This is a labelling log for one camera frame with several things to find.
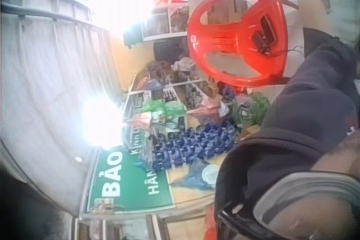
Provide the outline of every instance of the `person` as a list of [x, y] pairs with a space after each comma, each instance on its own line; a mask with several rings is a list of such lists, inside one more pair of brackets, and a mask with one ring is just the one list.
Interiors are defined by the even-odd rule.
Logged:
[[323, 1], [299, 0], [299, 12], [305, 61], [220, 167], [219, 240], [360, 239], [357, 57]]

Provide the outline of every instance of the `white lettering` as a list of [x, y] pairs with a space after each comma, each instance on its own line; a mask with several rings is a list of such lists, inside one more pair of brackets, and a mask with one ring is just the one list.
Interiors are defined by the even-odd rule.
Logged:
[[153, 185], [157, 185], [158, 183], [157, 183], [157, 181], [156, 181], [156, 176], [154, 176], [154, 177], [152, 177], [152, 178], [149, 178], [148, 180], [147, 180], [147, 184], [153, 184]]
[[159, 188], [158, 185], [150, 185], [147, 187], [147, 189], [151, 190], [149, 191], [149, 195], [154, 195], [154, 194], [159, 194], [159, 191], [157, 191], [156, 189]]
[[149, 190], [149, 195], [159, 194], [159, 191], [156, 189], [159, 189], [158, 182], [156, 181], [156, 178], [158, 177], [153, 171], [149, 171], [146, 174], [146, 177], [150, 177], [149, 179], [145, 179], [144, 183], [147, 186], [147, 189]]
[[111, 169], [108, 169], [105, 171], [105, 177], [112, 180], [120, 181], [119, 170], [121, 169], [122, 169], [121, 164]]
[[139, 149], [130, 150], [130, 155], [138, 155], [138, 154], [139, 154]]
[[146, 177], [152, 177], [152, 176], [154, 176], [154, 175], [156, 175], [155, 172], [149, 171], [149, 172], [146, 174]]
[[121, 163], [122, 160], [123, 160], [123, 153], [121, 153], [121, 152], [112, 152], [107, 157], [107, 164], [109, 164], [111, 166], [114, 166], [114, 165], [117, 165], [117, 164]]
[[140, 144], [140, 135], [136, 134], [134, 136], [134, 142], [133, 142], [133, 146], [138, 146]]
[[118, 182], [105, 183], [102, 186], [101, 197], [119, 197], [120, 184]]

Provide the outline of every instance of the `electrical cable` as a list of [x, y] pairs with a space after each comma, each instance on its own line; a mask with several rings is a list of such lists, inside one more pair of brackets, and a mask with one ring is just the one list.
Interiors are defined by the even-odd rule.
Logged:
[[276, 57], [276, 56], [280, 56], [280, 55], [282, 55], [282, 54], [284, 54], [284, 53], [288, 53], [288, 52], [297, 52], [297, 53], [299, 53], [299, 54], [301, 54], [301, 55], [304, 55], [304, 53], [303, 53], [302, 51], [296, 50], [297, 48], [302, 48], [302, 49], [304, 49], [304, 47], [302, 47], [302, 46], [295, 46], [293, 49], [288, 49], [288, 50], [283, 50], [283, 51], [277, 51], [277, 52], [275, 52], [275, 53], [268, 53], [268, 54], [266, 54], [266, 56], [268, 56], [268, 57]]

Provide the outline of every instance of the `plastic bag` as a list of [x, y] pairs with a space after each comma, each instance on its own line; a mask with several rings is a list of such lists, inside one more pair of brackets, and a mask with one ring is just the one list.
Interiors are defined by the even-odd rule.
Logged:
[[183, 57], [180, 61], [175, 61], [171, 65], [173, 71], [192, 71], [195, 68], [195, 63], [190, 57]]
[[260, 92], [254, 92], [249, 96], [238, 95], [235, 98], [233, 117], [243, 127], [260, 126], [269, 108], [269, 100]]
[[169, 101], [165, 103], [162, 99], [159, 99], [156, 101], [146, 101], [140, 109], [140, 112], [157, 112], [157, 114], [160, 111], [164, 112], [166, 118], [173, 118], [185, 115], [186, 107], [178, 101]]
[[216, 179], [219, 173], [219, 166], [196, 157], [189, 166], [187, 175], [176, 179], [170, 185], [172, 187], [183, 187], [199, 189], [201, 191], [215, 190]]
[[184, 116], [185, 113], [186, 113], [186, 107], [181, 102], [169, 101], [165, 103], [166, 118]]

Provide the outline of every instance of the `red plastic chair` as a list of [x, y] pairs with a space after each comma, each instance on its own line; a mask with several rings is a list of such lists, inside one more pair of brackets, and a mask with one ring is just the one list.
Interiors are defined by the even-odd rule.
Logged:
[[[201, 15], [220, 1], [223, 0], [203, 1], [189, 19], [188, 47], [190, 56], [197, 66], [215, 80], [235, 87], [259, 87], [287, 83], [289, 78], [283, 77], [287, 57], [287, 27], [282, 4], [295, 9], [298, 9], [299, 6], [288, 0], [259, 0], [247, 10], [240, 22], [225, 25], [203, 25], [200, 22]], [[273, 56], [259, 53], [251, 39], [256, 31], [261, 31], [260, 19], [264, 15], [268, 17], [277, 39], [270, 51]], [[205, 61], [206, 54], [214, 51], [241, 55], [244, 61], [260, 75], [254, 78], [244, 78], [214, 69]]]

